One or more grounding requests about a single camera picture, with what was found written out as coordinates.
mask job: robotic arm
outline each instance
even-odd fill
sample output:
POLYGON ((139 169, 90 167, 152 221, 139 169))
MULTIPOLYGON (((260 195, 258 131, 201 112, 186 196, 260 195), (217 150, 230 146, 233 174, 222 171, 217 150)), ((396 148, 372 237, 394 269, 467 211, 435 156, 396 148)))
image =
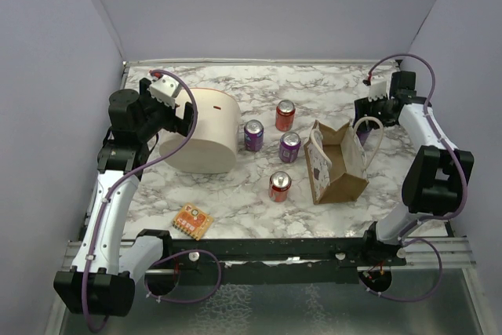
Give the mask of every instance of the robotic arm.
MULTIPOLYGON (((441 219, 459 208, 460 175, 442 141, 454 150, 467 182, 474 164, 472 153, 459 150, 443 133, 432 109, 428 115, 424 114, 425 98, 417 96, 415 77, 414 72, 395 72, 388 96, 385 83, 379 83, 370 89, 368 97, 355 101, 355 122, 369 115, 381 120, 384 126, 401 125, 417 151, 402 185, 402 203, 365 233, 366 254, 374 261, 395 255, 402 240, 423 222, 441 219), (436 137, 427 117, 441 133, 442 140, 436 137)), ((361 142, 376 128, 375 122, 361 124, 358 130, 361 142)))
POLYGON ((54 288, 73 313, 82 313, 82 277, 91 260, 88 306, 91 314, 124 316, 133 303, 135 285, 144 272, 161 257, 169 255, 169 234, 144 231, 132 248, 119 257, 120 242, 129 205, 142 172, 124 180, 110 198, 109 188, 124 174, 144 165, 150 155, 147 142, 161 129, 183 136, 191 129, 194 110, 185 104, 184 117, 176 117, 175 98, 181 86, 161 75, 140 81, 140 92, 122 89, 110 96, 111 127, 98 154, 98 177, 89 226, 70 271, 58 271, 54 288), (99 219, 96 248, 89 250, 99 219))

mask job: red soda can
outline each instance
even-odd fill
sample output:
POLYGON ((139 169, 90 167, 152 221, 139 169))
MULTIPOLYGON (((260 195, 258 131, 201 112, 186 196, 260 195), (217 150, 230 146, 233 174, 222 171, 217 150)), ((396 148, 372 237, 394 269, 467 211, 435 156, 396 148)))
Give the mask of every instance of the red soda can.
POLYGON ((275 172, 270 177, 268 196, 274 202, 284 202, 291 187, 291 177, 286 172, 275 172))
POLYGON ((275 127, 279 131, 290 131, 295 118, 295 104, 290 100, 282 100, 275 109, 275 127))

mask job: brown paper bag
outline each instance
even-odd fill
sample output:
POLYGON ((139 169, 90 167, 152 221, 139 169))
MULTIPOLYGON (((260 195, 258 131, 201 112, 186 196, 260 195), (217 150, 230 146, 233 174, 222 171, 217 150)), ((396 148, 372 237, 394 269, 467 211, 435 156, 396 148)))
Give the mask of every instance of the brown paper bag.
POLYGON ((314 204, 357 200, 369 183, 368 164, 350 122, 334 130, 315 121, 304 149, 314 204))

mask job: can top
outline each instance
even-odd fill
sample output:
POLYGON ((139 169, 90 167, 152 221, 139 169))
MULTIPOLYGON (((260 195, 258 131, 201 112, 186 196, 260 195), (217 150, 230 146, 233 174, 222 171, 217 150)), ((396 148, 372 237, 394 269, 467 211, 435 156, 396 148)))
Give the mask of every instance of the can top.
POLYGON ((276 172, 270 180, 276 188, 287 188, 291 184, 291 177, 286 172, 276 172))
POLYGON ((281 136, 281 142, 289 147, 296 147, 301 143, 300 135, 293 131, 289 131, 281 136))
POLYGON ((282 100, 279 102, 279 105, 277 105, 277 109, 279 109, 281 113, 292 113, 295 110, 295 104, 290 100, 282 100))
POLYGON ((244 126, 244 129, 248 133, 256 134, 256 133, 260 133, 264 130, 264 125, 262 125, 260 121, 257 121, 256 119, 252 119, 251 121, 246 123, 246 125, 244 126))

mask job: gray floor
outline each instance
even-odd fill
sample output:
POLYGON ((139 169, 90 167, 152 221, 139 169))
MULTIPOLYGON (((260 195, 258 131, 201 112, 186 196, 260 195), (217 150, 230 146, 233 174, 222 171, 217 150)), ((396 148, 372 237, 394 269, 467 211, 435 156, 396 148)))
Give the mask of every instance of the gray floor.
MULTIPOLYGON (((396 271, 389 290, 401 297, 427 291, 437 271, 396 271)), ((183 295, 206 287, 181 288, 183 295)), ((196 305, 160 303, 136 288, 133 309, 110 319, 102 334, 148 335, 447 335, 481 334, 461 270, 446 270, 429 300, 399 304, 378 299, 361 286, 299 284, 222 286, 196 305)), ((63 334, 88 334, 81 315, 67 315, 63 334)))

